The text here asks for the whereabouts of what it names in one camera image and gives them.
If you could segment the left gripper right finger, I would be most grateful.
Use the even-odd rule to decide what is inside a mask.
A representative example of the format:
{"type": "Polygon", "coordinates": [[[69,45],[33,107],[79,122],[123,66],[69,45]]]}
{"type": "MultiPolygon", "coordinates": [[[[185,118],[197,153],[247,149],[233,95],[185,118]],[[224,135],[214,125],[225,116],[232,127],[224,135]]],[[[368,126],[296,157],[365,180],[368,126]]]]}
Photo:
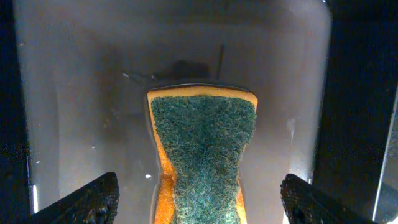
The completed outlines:
{"type": "Polygon", "coordinates": [[[281,201],[291,224],[376,224],[346,208],[295,174],[280,185],[281,201]]]}

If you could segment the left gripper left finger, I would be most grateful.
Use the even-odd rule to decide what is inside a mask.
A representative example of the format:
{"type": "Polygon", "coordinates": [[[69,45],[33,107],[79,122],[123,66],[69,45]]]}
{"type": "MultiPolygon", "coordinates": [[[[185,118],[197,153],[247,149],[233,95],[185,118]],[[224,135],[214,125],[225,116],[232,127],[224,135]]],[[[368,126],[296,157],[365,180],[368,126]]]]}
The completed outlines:
{"type": "Polygon", "coordinates": [[[113,224],[118,213],[119,185],[107,172],[47,208],[31,215],[28,223],[113,224]]]}

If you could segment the green and orange sponge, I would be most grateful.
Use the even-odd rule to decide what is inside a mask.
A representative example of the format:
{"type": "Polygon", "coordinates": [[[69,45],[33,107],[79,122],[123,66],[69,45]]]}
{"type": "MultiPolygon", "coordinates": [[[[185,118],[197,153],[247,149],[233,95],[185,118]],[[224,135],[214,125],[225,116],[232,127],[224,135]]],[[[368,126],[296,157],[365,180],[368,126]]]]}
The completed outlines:
{"type": "Polygon", "coordinates": [[[161,175],[153,223],[246,223],[239,163],[257,97],[198,85],[147,92],[161,175]]]}

